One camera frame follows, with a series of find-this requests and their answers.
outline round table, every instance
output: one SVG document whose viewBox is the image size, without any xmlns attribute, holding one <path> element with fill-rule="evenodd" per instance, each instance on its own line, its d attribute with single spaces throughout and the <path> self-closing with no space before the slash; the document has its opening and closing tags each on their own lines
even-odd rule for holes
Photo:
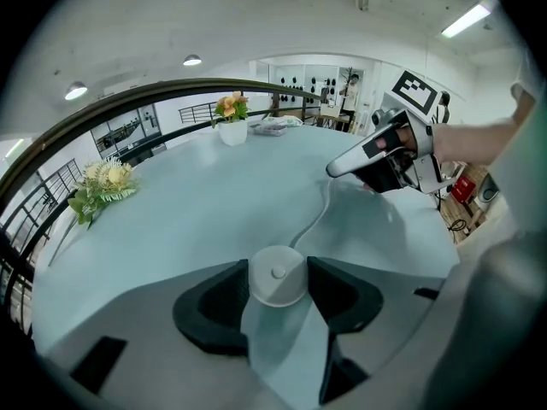
<svg viewBox="0 0 547 410">
<path fill-rule="evenodd" d="M 137 194 L 112 204 L 89 230 L 73 228 L 53 260 L 62 230 L 42 251 L 32 302 L 37 351 L 47 356 L 71 330 L 133 288 L 291 244 L 323 209 L 326 164 L 360 139 L 301 126 L 278 138 L 250 134 L 245 144 L 228 147 L 214 132 L 146 160 L 135 171 Z M 429 196 L 410 188 L 378 195 L 352 175 L 333 181 L 329 209 L 298 250 L 440 278 L 458 263 Z M 314 342 L 323 348 L 327 332 L 316 313 L 298 314 L 306 325 L 297 337 L 292 330 L 293 370 Z M 321 375 L 298 374 L 309 375 L 308 385 L 284 398 L 307 408 L 306 387 L 313 395 Z M 275 375 L 272 387 L 293 381 L 281 368 Z"/>
</svg>

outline finger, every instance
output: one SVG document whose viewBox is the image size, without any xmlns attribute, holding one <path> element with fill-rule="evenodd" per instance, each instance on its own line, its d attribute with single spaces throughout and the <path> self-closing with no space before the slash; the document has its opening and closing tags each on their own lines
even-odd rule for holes
<svg viewBox="0 0 547 410">
<path fill-rule="evenodd" d="M 383 138 L 378 138 L 376 140 L 376 146 L 378 147 L 378 149 L 385 149 L 385 146 L 387 146 L 387 144 L 385 143 L 385 140 Z"/>
</svg>

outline white ceiling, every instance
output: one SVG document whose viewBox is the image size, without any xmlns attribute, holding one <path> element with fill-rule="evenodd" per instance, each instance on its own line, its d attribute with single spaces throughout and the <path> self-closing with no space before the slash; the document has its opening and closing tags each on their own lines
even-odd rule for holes
<svg viewBox="0 0 547 410">
<path fill-rule="evenodd" d="M 367 10 L 361 10 L 363 1 L 368 4 Z M 89 102 L 102 95 L 105 87 L 128 80 L 149 83 L 197 77 L 211 74 L 223 59 L 240 57 L 248 61 L 272 56 L 275 50 L 268 48 L 268 35 L 272 33 L 283 38 L 288 50 L 296 35 L 307 36 L 307 51 L 320 52 L 315 50 L 316 40 L 321 41 L 318 29 L 335 27 L 338 41 L 346 41 L 352 32 L 344 19 L 354 21 L 361 16 L 363 20 L 373 16 L 377 24 L 383 23 L 384 29 L 403 26 L 414 35 L 418 32 L 423 41 L 439 41 L 475 65 L 488 64 L 492 61 L 489 56 L 510 54 L 518 44 L 500 9 L 485 19 L 492 30 L 477 23 L 451 40 L 440 37 L 441 30 L 481 1 L 63 0 L 51 11 L 21 59 L 13 91 L 20 95 L 18 103 L 25 103 L 28 110 L 10 117 L 41 110 L 43 117 L 52 117 L 44 118 L 44 124 L 64 118 L 74 111 L 75 105 L 85 106 L 77 102 L 68 105 L 63 99 L 66 87 L 78 79 L 90 88 L 86 100 Z M 303 21 L 298 25 L 298 33 L 287 33 L 283 31 L 283 20 L 275 24 L 274 17 L 278 21 L 285 17 L 287 24 L 298 17 Z M 267 35 L 268 29 L 275 32 Z M 263 47 L 245 48 L 256 37 L 264 37 Z M 246 50 L 246 55 L 238 56 L 240 50 Z M 182 72 L 181 61 L 196 52 L 209 55 L 209 59 L 197 68 L 185 67 Z M 29 86 L 32 98 L 21 97 L 21 87 Z"/>
</svg>

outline green leaf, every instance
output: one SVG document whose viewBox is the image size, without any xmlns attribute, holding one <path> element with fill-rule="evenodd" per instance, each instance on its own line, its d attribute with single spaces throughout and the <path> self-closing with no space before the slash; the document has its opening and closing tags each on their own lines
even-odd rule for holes
<svg viewBox="0 0 547 410">
<path fill-rule="evenodd" d="M 84 204 L 76 199 L 68 199 L 68 205 L 70 205 L 70 208 L 73 209 L 76 213 L 81 214 Z"/>
<path fill-rule="evenodd" d="M 82 203 L 87 202 L 87 190 L 78 190 L 76 191 L 76 194 L 74 195 L 74 198 Z"/>
</svg>

